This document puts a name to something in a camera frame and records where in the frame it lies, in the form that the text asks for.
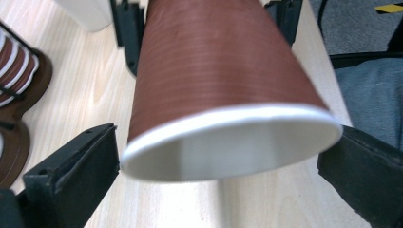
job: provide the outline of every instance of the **yellow object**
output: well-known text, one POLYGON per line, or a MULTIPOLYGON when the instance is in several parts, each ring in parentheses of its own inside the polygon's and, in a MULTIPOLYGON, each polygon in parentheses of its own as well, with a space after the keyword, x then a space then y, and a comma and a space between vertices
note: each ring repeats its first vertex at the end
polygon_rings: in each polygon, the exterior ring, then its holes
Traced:
POLYGON ((390 5, 375 7, 375 10, 379 14, 400 12, 400 11, 403 11, 403 3, 390 4, 390 5))

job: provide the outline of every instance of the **wooden table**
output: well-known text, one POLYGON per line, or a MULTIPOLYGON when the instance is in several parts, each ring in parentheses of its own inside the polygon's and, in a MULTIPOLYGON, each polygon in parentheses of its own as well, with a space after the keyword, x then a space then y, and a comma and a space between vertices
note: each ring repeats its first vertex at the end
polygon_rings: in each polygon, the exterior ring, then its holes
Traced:
MULTIPOLYGON (((114 28, 89 33, 50 0, 2 1, 0 17, 52 60, 44 97, 24 116, 31 135, 25 171, 92 126, 118 125, 126 143, 135 80, 114 28)), ((294 52, 318 92, 350 124, 309 3, 294 52)), ((119 175, 86 227, 369 227, 318 173, 317 157, 245 178, 159 184, 119 175)), ((12 189, 23 189, 18 180, 12 189)))

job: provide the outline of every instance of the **brown striped object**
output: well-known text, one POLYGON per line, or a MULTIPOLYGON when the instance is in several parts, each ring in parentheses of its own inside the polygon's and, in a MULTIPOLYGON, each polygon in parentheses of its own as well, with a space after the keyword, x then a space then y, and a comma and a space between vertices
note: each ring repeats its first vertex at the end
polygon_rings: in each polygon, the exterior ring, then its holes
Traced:
MULTIPOLYGON (((0 29, 0 86, 21 94, 32 81, 39 66, 38 58, 0 29)), ((0 107, 7 105, 15 96, 0 91, 0 107)))
POLYGON ((298 162, 339 139, 325 109, 259 0, 151 0, 122 168, 202 181, 298 162))
POLYGON ((10 187, 29 155, 29 130, 22 121, 48 88, 49 58, 28 47, 0 22, 0 187, 10 187))

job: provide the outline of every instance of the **black metal bracket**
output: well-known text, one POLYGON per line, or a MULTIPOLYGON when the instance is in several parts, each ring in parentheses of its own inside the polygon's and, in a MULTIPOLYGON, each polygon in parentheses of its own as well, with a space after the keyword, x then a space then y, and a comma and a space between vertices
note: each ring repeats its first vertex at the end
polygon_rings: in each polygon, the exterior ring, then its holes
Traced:
POLYGON ((290 46, 296 41, 302 0, 270 1, 264 6, 290 46))
POLYGON ((14 31, 11 30, 11 28, 7 27, 6 24, 0 21, 0 27, 6 31, 12 38, 17 40, 22 46, 24 46, 29 52, 32 52, 32 48, 23 40, 21 37, 17 35, 14 31))
POLYGON ((144 34, 144 9, 137 3, 128 3, 127 0, 123 0, 121 4, 110 0, 110 6, 118 47, 125 48, 127 66, 136 76, 144 34))
POLYGON ((0 91, 4 92, 7 95, 10 95, 11 97, 14 97, 17 100, 22 100, 24 99, 24 95, 18 94, 17 92, 15 92, 12 89, 6 88, 2 85, 0 85, 0 91))
POLYGON ((81 133, 29 170, 18 196, 0 189, 0 227, 84 227, 119 174, 115 129, 81 133))

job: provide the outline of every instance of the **white object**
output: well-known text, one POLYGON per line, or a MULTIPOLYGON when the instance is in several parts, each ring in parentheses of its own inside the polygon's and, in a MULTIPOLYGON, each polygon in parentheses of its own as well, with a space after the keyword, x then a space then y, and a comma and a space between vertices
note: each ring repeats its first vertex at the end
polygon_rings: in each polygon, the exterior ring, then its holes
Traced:
POLYGON ((3 148, 4 148, 4 139, 3 135, 0 133, 0 158, 3 155, 3 148))
MULTIPOLYGON (((8 37, 8 35, 6 35, 5 32, 3 32, 1 35, 5 36, 5 40, 6 40, 6 37, 8 37)), ((11 56, 9 57, 9 59, 7 60, 6 64, 3 66, 3 68, 0 69, 0 78, 4 74, 6 74, 6 72, 9 70, 11 65, 14 63, 15 58, 17 57, 17 54, 18 54, 18 43, 12 37, 8 37, 8 38, 10 38, 10 40, 12 42, 11 56)))
POLYGON ((0 27, 0 51, 3 49, 5 43, 6 43, 6 34, 3 31, 3 28, 0 27))
MULTIPOLYGON (((21 47, 21 48, 22 48, 26 53, 29 52, 25 47, 21 47)), ((32 55, 31 57, 33 58, 33 63, 34 63, 33 70, 30 72, 29 77, 28 77, 27 81, 24 83, 24 85, 23 85, 20 89, 18 89, 18 90, 16 91, 17 94, 23 93, 23 92, 28 88, 28 86, 29 86, 30 83, 32 82, 33 75, 35 74, 36 70, 37 70, 38 67, 39 67, 39 59, 38 59, 38 57, 36 57, 35 55, 32 55)), ((5 88, 9 88, 9 87, 11 87, 11 86, 13 86, 13 84, 12 84, 12 85, 7 84, 7 85, 5 86, 5 88)), ((12 102, 12 100, 14 100, 14 97, 10 96, 10 97, 9 97, 8 99, 6 99, 5 101, 0 102, 0 107, 7 105, 8 103, 12 102)))
POLYGON ((328 111, 307 104, 244 104, 165 123, 129 142, 122 170, 148 181, 206 181, 300 162, 341 137, 328 111))
POLYGON ((109 0, 54 0, 80 26, 98 31, 112 23, 109 0))

